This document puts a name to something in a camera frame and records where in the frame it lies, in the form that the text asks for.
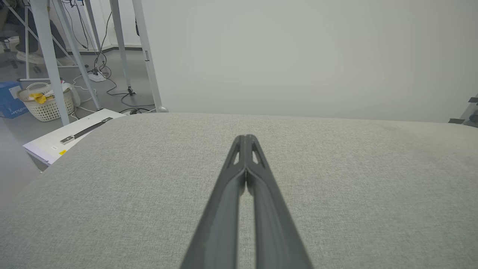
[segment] gray upholstered cushion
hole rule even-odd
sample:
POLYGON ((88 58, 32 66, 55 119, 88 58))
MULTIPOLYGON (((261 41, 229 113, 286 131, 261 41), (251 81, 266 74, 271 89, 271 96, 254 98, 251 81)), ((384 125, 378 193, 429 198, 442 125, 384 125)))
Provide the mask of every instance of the gray upholstered cushion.
MULTIPOLYGON (((315 267, 475 268, 478 129, 143 114, 93 131, 0 212, 0 268, 176 268, 235 136, 255 134, 315 267)), ((241 197, 239 265, 254 267, 241 197)))

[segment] blue box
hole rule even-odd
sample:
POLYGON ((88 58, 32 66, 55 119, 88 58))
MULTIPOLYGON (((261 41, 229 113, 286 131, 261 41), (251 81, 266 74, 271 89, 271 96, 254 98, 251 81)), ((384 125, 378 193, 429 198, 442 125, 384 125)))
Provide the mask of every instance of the blue box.
POLYGON ((25 104, 17 97, 17 92, 21 90, 19 82, 0 82, 0 117, 13 119, 28 112, 25 104))

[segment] white box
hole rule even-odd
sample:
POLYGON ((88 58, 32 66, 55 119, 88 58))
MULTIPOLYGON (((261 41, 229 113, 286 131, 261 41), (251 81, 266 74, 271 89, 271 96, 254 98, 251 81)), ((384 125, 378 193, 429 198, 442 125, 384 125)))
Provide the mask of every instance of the white box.
POLYGON ((45 134, 31 142, 23 145, 28 155, 32 158, 35 165, 41 171, 45 171, 50 165, 52 165, 59 157, 61 157, 66 151, 71 149, 78 141, 83 139, 89 133, 84 134, 67 144, 62 144, 60 141, 75 135, 88 127, 91 127, 106 118, 119 118, 125 116, 124 114, 114 112, 108 109, 102 109, 91 115, 72 122, 67 126, 63 126, 51 133, 45 134))

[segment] laundry basket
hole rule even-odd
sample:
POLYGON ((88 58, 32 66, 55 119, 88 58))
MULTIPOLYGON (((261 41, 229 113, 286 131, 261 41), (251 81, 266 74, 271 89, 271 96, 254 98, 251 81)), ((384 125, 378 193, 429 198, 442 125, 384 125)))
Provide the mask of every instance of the laundry basket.
MULTIPOLYGON (((28 96, 33 93, 46 94, 47 92, 51 91, 51 89, 52 87, 50 84, 44 82, 37 82, 31 84, 24 90, 18 91, 17 96, 25 104, 25 106, 35 118, 42 122, 49 122, 60 118, 60 112, 58 110, 58 106, 56 105, 56 98, 47 100, 45 103, 40 104, 37 103, 37 101, 35 100, 28 100, 28 96), (38 88, 36 90, 31 89, 32 86, 42 84, 44 85, 44 87, 42 88, 38 88)), ((73 113, 75 107, 73 106, 70 89, 67 89, 65 92, 63 92, 63 97, 65 99, 65 105, 68 114, 73 113)))

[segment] person's leg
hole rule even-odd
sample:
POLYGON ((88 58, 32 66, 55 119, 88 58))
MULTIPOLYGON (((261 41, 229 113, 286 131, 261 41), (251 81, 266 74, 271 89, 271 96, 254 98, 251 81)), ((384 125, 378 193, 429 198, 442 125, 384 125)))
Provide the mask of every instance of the person's leg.
MULTIPOLYGON (((65 42, 63 41, 63 38, 61 37, 60 32, 58 31, 58 29, 57 29, 57 27, 55 26, 55 24, 53 23, 53 21, 50 21, 50 28, 52 29, 52 35, 53 35, 53 37, 56 38, 56 40, 57 40, 58 43, 61 45, 61 47, 66 50, 65 42)), ((61 48, 56 44, 55 41, 53 41, 53 47, 55 47, 55 56, 56 56, 56 58, 66 57, 66 55, 63 53, 63 51, 62 51, 61 48)))
MULTIPOLYGON (((23 21, 25 21, 24 7, 18 5, 17 7, 14 8, 14 10, 20 16, 20 18, 23 21)), ((9 12, 6 23, 18 25, 17 31, 18 31, 18 37, 19 37, 19 44, 15 48, 18 51, 25 52, 26 51, 25 26, 23 25, 22 22, 18 20, 18 18, 12 12, 9 12)), ((33 14, 31 11, 28 11, 28 27, 36 35, 38 35, 38 33, 36 32, 35 21, 33 20, 33 14)), ((28 33, 28 35, 29 35, 28 36, 28 51, 32 53, 38 50, 38 41, 35 39, 35 37, 31 33, 28 33)))

